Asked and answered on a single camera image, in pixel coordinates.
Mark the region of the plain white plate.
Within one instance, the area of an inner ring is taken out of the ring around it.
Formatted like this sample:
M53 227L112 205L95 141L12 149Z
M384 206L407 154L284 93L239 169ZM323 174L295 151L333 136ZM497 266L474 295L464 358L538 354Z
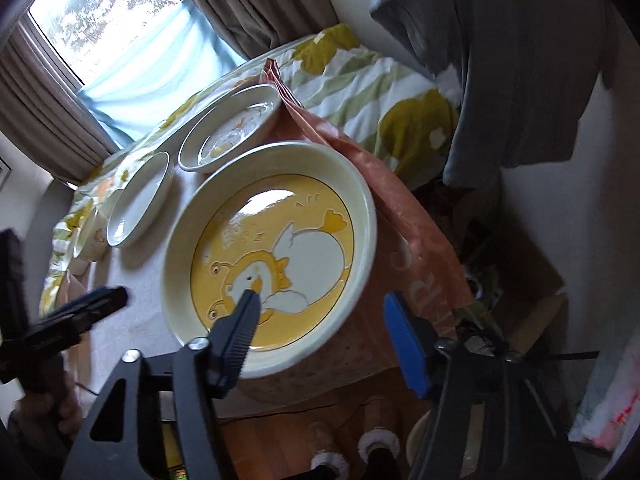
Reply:
M134 244L152 226L170 191L174 167L167 152L150 157L131 177L108 219L111 247Z

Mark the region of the pink floral tablecloth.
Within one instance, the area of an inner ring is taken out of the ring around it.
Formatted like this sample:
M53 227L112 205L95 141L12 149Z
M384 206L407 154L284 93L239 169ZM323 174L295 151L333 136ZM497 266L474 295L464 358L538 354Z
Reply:
M299 363L265 377L242 378L240 391L231 399L243 412L302 402L396 366L383 323L386 292L403 292L410 307L444 336L454 334L454 310L471 302L454 248L398 177L325 120L304 110L276 62L265 62L260 79L274 84L284 97L285 110L278 122L282 139L333 148L355 164L373 196L378 234L370 278L354 312ZM81 385L99 390L129 348L147 356L177 349L177 337L160 317L164 296L160 270L170 231L195 191L194 179L178 177L149 233L129 248L109 250L86 274L89 285L123 284L130 296L128 307L99 323L68 352L68 365Z

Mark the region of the grey hanging clothes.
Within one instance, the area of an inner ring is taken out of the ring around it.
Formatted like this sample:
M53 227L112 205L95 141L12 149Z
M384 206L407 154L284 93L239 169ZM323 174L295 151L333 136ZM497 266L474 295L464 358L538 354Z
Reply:
M457 73L444 169L455 188L569 160L594 85L615 70L608 0L370 0L370 14L427 73Z

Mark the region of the floral green yellow duvet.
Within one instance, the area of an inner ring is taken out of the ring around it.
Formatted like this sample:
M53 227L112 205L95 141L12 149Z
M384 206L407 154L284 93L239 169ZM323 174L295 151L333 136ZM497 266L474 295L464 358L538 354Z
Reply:
M381 159L408 188L424 185L442 170L459 118L454 72L428 78L367 48L347 25L338 24L245 62L93 170L53 228L41 314L54 309L68 268L63 256L89 210L122 188L152 153L178 150L201 114L222 96L257 82L267 60L276 62L280 79L303 108Z

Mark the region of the window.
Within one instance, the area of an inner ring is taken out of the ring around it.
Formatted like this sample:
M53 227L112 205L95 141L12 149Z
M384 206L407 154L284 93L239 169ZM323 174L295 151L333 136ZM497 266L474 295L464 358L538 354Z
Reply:
M149 38L180 0L34 0L29 18L79 89Z

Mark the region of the brown curtain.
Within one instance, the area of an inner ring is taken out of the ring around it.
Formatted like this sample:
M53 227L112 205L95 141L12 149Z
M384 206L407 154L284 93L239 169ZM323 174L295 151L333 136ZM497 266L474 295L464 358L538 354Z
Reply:
M331 0L1 0L1 131L77 183L241 63L337 21Z

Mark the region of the small duck pattern plate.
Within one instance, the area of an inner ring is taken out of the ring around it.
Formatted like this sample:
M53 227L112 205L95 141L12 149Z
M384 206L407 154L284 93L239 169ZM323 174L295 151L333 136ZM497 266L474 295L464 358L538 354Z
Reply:
M180 146L183 171L213 174L267 140L278 120L280 94L273 84L254 84L221 98Z

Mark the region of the cream bowl with lion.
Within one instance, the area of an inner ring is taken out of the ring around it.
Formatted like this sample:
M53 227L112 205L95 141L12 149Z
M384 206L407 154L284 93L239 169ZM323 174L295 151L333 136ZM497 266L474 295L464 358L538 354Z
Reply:
M108 219L98 206L94 206L82 224L74 247L74 257L97 262L107 250L106 228Z

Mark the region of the large yellow duck plate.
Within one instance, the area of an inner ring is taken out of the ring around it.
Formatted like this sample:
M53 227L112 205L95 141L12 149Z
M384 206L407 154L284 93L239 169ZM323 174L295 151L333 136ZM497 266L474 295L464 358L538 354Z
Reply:
M377 237L371 192L345 156L307 142L254 148L209 177L180 214L160 281L163 314L186 344L256 292L262 314L241 376L283 372L352 314Z

